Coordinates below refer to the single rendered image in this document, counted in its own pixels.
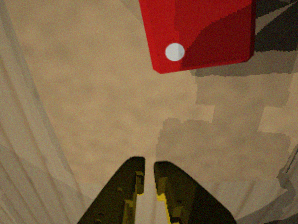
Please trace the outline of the tan flat mat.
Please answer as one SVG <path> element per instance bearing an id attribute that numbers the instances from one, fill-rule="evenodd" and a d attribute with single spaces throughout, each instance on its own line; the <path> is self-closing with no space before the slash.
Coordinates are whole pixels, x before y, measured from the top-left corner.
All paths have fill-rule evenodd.
<path id="1" fill-rule="evenodd" d="M 130 157 L 199 183 L 283 179 L 298 149 L 298 0 L 257 0 L 247 62 L 153 70 L 139 0 L 4 0 L 77 183 Z"/>

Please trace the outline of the red die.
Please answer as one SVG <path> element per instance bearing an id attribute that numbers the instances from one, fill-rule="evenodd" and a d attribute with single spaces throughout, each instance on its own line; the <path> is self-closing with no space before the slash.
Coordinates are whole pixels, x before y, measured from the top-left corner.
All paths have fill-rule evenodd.
<path id="1" fill-rule="evenodd" d="M 153 70 L 160 74 L 247 62 L 256 0 L 139 0 Z"/>

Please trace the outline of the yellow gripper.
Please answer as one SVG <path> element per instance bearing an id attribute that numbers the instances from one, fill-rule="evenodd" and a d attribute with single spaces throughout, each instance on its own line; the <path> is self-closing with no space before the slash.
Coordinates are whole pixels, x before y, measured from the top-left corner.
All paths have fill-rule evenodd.
<path id="1" fill-rule="evenodd" d="M 156 161 L 154 179 L 168 224 L 237 224 L 226 207 L 177 165 Z M 130 157 L 77 224 L 135 224 L 137 195 L 144 195 L 144 180 L 145 158 Z"/>

